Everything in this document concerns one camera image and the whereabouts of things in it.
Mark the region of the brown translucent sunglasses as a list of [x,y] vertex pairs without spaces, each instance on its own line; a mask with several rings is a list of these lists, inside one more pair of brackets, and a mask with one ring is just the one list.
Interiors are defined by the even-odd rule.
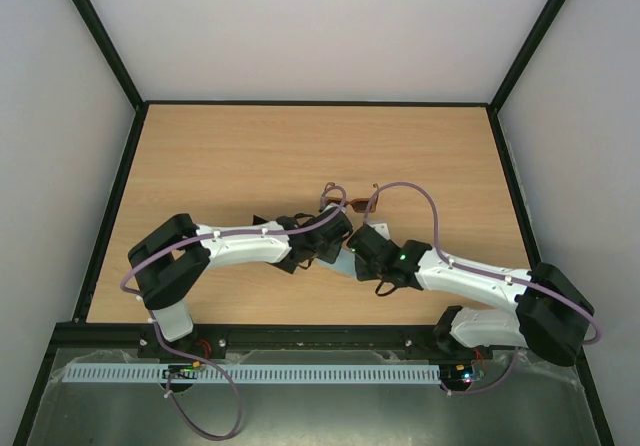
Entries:
[[[339,205],[342,201],[340,196],[329,196],[328,192],[334,188],[336,184],[334,182],[328,182],[325,185],[323,195],[320,199],[319,210],[323,211],[328,205]],[[350,207],[355,213],[364,214],[369,204],[370,197],[352,198],[345,200],[345,206]],[[372,203],[369,212],[374,213],[377,209],[379,198],[376,198]]]

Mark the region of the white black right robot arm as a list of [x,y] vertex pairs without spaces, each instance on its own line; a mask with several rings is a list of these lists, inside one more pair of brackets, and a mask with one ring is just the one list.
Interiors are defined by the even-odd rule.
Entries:
[[436,333],[436,345],[455,358],[480,345],[526,347],[557,366],[576,359],[594,308],[557,267],[540,263],[531,270],[506,269],[467,262],[408,240],[398,246],[384,237],[351,238],[356,272],[395,290],[444,291],[489,307],[460,309],[451,324]]

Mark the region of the black enclosure frame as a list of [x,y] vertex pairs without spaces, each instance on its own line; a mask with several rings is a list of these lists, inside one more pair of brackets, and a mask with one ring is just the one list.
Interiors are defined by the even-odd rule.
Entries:
[[1,441],[72,316],[127,141],[132,167],[89,319],[134,323],[128,250],[182,212],[208,225],[313,212],[382,186],[393,239],[528,265],[592,304],[586,348],[618,445],[639,441],[639,0],[566,0],[487,107],[546,0],[90,0],[127,96],[71,0],[1,0]]

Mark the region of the light blue cleaning cloth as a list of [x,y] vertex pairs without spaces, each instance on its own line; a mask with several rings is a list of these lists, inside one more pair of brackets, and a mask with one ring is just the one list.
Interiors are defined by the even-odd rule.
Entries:
[[[370,226],[372,226],[385,240],[389,240],[391,238],[389,227],[386,222],[374,221],[370,223]],[[357,278],[356,258],[354,253],[347,249],[340,250],[340,253],[334,263],[328,263],[320,259],[316,259],[314,263],[350,278]]]

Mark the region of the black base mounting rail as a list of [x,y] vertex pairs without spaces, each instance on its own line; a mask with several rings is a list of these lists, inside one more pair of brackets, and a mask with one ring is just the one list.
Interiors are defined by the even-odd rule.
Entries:
[[[171,342],[172,348],[222,359],[254,350],[390,351],[402,359],[468,362],[490,359],[486,347],[455,346],[433,326],[275,326],[200,324],[190,335]],[[49,352],[58,348],[131,349],[143,358],[172,358],[151,325],[115,323],[59,323]]]

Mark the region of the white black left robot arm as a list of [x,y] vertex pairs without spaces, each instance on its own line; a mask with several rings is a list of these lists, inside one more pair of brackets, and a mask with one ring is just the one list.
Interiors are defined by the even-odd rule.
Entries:
[[175,342],[193,332],[185,297],[204,271],[260,262],[292,274],[314,260],[333,264],[352,232],[339,207],[317,216],[256,217],[243,227],[198,225],[177,214],[128,252],[131,271],[121,289],[140,296],[163,339]]

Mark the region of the black glasses case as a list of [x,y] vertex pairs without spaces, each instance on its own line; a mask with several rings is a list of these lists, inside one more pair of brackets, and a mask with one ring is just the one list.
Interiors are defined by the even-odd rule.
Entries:
[[[296,230],[300,228],[297,216],[280,216],[273,221],[254,215],[253,226],[267,230]],[[312,251],[303,234],[293,236],[267,235],[258,239],[258,246],[249,251],[251,261],[266,262],[293,274],[297,268],[307,269],[312,261]]]

